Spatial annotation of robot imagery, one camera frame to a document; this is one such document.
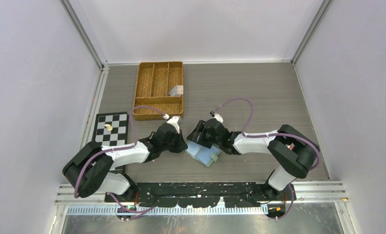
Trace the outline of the green card holder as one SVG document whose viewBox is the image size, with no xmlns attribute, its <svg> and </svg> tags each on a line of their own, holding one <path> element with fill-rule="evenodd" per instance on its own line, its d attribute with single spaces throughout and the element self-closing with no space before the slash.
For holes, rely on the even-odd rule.
<svg viewBox="0 0 386 234">
<path fill-rule="evenodd" d="M 218 160 L 218 156 L 222 151 L 214 145 L 211 146 L 211 148 L 206 148 L 192 141 L 188 141 L 185 152 L 204 166 L 209 167 L 213 162 Z"/>
</svg>

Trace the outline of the stack of cards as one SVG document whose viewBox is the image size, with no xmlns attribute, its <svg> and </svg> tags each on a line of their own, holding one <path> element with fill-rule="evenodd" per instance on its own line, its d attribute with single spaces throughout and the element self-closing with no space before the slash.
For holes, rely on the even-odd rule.
<svg viewBox="0 0 386 234">
<path fill-rule="evenodd" d="M 183 85 L 175 85 L 168 94 L 170 97 L 181 97 L 184 94 Z"/>
</svg>

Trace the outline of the woven wicker divided tray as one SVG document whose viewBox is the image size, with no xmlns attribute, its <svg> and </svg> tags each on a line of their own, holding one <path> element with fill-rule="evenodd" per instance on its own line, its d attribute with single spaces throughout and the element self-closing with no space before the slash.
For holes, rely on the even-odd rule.
<svg viewBox="0 0 386 234">
<path fill-rule="evenodd" d="M 170 95 L 171 90 L 183 85 L 184 70 L 181 61 L 141 62 L 133 106 L 150 106 L 171 117 L 184 117 L 184 96 Z"/>
</svg>

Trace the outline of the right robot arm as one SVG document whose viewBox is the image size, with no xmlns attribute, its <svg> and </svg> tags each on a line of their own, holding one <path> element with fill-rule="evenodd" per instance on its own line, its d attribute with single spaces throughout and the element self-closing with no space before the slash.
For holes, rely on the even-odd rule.
<svg viewBox="0 0 386 234">
<path fill-rule="evenodd" d="M 279 163 L 264 187 L 266 197 L 271 200 L 281 197 L 291 182 L 306 178 L 321 162 L 319 146 L 287 124 L 272 132 L 251 134 L 229 131 L 212 118 L 199 121 L 187 140 L 206 148 L 216 146 L 229 155 L 271 154 Z"/>
</svg>

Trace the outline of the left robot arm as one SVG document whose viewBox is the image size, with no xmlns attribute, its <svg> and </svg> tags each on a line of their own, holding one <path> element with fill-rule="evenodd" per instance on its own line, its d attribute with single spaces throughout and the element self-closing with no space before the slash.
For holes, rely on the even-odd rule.
<svg viewBox="0 0 386 234">
<path fill-rule="evenodd" d="M 75 197 L 85 198 L 103 192 L 129 202 L 136 194 L 133 183 L 128 176 L 114 173 L 114 169 L 150 162 L 162 152 L 181 153 L 187 148 L 180 128 L 164 123 L 150 136 L 132 144 L 103 146 L 95 141 L 89 142 L 64 166 L 62 174 L 73 186 Z"/>
</svg>

